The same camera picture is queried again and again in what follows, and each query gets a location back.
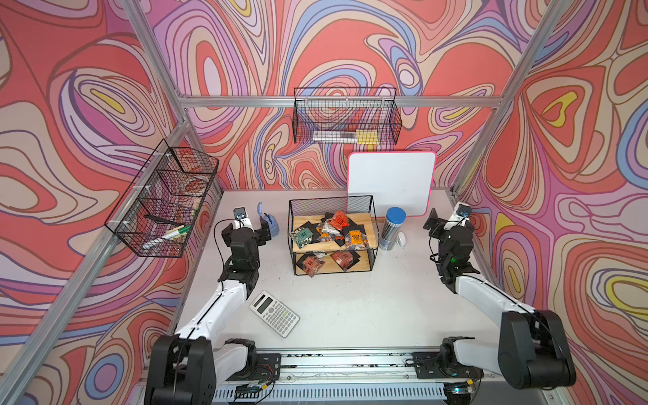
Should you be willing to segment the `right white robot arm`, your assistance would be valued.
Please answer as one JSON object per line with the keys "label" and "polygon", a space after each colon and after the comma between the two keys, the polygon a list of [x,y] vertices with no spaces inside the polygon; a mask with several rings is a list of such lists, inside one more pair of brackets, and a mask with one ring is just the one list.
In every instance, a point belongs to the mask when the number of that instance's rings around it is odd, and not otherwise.
{"label": "right white robot arm", "polygon": [[474,337],[448,337],[440,346],[437,364],[448,373],[459,368],[489,371],[518,390],[574,386],[577,373],[560,316],[513,298],[480,278],[470,262],[474,249],[471,212],[465,204],[457,204],[450,219],[430,211],[423,228],[438,243],[430,261],[440,282],[489,317],[499,337],[495,344]]}

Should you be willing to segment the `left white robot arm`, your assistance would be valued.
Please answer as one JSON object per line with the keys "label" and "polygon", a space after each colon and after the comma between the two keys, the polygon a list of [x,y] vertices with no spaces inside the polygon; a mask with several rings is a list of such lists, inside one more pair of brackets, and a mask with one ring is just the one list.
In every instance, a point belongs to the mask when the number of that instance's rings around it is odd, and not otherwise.
{"label": "left white robot arm", "polygon": [[250,339],[213,343],[233,315],[251,297],[259,279],[259,247],[271,241],[268,221],[253,229],[238,220],[224,230],[231,256],[223,262],[217,290],[174,335],[159,338],[152,349],[144,392],[145,404],[210,404],[219,385],[232,376],[247,378],[258,368],[257,347]]}

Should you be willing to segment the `green label tea bag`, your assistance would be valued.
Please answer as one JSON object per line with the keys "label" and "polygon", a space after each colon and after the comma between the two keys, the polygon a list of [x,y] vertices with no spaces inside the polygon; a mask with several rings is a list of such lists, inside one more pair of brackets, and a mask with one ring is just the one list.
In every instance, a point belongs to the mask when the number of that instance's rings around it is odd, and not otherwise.
{"label": "green label tea bag", "polygon": [[300,227],[290,233],[293,243],[302,249],[312,243],[313,233],[308,227]]}

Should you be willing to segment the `small orange tea bag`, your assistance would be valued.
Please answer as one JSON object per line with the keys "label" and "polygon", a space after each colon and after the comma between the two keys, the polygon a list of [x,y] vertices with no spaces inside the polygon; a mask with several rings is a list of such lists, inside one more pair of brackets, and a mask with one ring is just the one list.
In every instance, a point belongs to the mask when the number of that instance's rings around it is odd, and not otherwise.
{"label": "small orange tea bag", "polygon": [[371,247],[367,236],[359,229],[353,229],[346,234],[345,246],[353,251],[366,250]]}

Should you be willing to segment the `orange label tea bag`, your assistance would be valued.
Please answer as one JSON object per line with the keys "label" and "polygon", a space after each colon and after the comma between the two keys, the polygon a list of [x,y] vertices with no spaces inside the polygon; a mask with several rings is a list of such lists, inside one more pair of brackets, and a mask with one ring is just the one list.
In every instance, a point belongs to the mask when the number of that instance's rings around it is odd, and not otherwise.
{"label": "orange label tea bag", "polygon": [[334,241],[343,236],[341,231],[334,229],[327,221],[322,221],[317,226],[317,231],[319,233],[318,240],[320,242]]}

